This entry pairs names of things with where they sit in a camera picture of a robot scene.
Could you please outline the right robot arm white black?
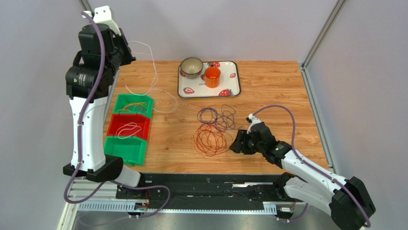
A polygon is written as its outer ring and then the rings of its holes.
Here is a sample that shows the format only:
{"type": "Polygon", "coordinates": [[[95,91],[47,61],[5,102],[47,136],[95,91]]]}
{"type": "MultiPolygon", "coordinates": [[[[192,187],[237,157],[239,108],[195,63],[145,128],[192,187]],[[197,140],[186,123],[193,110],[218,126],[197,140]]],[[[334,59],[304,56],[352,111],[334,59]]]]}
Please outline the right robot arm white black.
{"type": "Polygon", "coordinates": [[[267,162],[286,170],[273,183],[277,193],[320,209],[342,230],[367,227],[376,212],[362,180],[347,179],[313,163],[289,143],[276,140],[263,122],[238,130],[229,149],[246,155],[260,153],[267,162]]]}

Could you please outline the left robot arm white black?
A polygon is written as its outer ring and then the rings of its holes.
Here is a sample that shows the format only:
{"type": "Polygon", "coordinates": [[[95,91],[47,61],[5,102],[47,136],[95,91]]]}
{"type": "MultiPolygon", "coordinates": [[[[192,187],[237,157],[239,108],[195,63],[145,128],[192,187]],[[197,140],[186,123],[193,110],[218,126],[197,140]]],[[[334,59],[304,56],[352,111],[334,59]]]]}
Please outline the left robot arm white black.
{"type": "Polygon", "coordinates": [[[67,95],[73,114],[74,147],[71,162],[63,167],[67,176],[85,176],[89,181],[115,181],[136,187],[141,173],[124,165],[121,157],[106,155],[103,149],[104,113],[109,88],[119,68],[135,57],[121,28],[97,24],[104,51],[94,27],[89,24],[79,32],[81,50],[66,73],[67,95]]]}

